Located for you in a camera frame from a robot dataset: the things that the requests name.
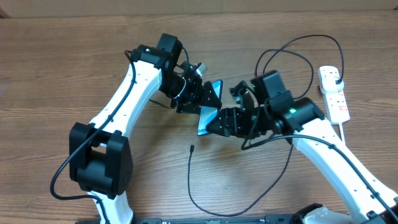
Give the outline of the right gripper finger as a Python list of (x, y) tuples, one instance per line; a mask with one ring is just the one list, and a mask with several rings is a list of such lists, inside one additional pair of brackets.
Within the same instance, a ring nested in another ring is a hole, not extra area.
[(215, 119), (206, 126), (206, 130), (212, 134), (230, 137), (231, 124), (226, 120)]
[(217, 118), (223, 123), (223, 124), (236, 124), (236, 117), (238, 113), (238, 108), (233, 107), (233, 108), (224, 108), (220, 110), (218, 113)]

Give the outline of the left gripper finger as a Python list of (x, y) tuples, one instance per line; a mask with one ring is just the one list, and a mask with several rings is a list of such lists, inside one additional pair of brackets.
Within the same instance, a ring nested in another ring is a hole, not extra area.
[(185, 104), (177, 106), (177, 113), (200, 114), (201, 106), (196, 104)]
[(217, 80), (215, 82), (207, 81), (203, 85), (202, 105), (220, 109), (222, 107), (221, 94), (223, 82)]

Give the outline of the Galaxy S24+ smartphone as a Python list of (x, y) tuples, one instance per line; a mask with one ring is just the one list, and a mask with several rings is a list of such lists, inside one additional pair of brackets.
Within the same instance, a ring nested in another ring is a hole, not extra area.
[[(212, 87), (218, 97), (218, 99), (221, 99), (222, 95), (222, 87), (223, 87), (223, 81), (222, 80), (217, 80), (212, 83)], [(202, 106), (201, 111), (200, 111), (200, 117), (198, 121), (198, 130), (197, 130), (197, 135), (198, 136), (204, 136), (209, 134), (209, 132), (206, 130), (206, 126), (216, 117), (218, 114), (219, 109), (217, 108), (212, 108), (212, 107), (207, 107), (207, 106)]]

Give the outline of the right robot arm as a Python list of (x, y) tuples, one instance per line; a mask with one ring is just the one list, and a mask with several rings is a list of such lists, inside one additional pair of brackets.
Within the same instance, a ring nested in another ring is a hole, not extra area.
[(337, 136), (321, 109), (309, 98), (295, 100), (276, 70), (251, 80), (258, 108), (225, 108), (208, 132), (245, 140), (267, 131), (273, 137), (258, 147), (285, 139), (323, 174), (355, 223), (397, 223), (397, 193), (380, 182)]

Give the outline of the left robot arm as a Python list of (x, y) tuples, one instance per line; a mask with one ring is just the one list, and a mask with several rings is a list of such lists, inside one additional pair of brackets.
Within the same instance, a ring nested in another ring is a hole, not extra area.
[(75, 123), (69, 135), (70, 178), (92, 199), (98, 223), (132, 223), (127, 201), (133, 162), (129, 137), (152, 95), (161, 91), (178, 113), (199, 114), (198, 135), (221, 108), (223, 82), (203, 82), (204, 63), (178, 63), (185, 48), (176, 36), (162, 34), (156, 47), (125, 52), (126, 76), (108, 104), (88, 123)]

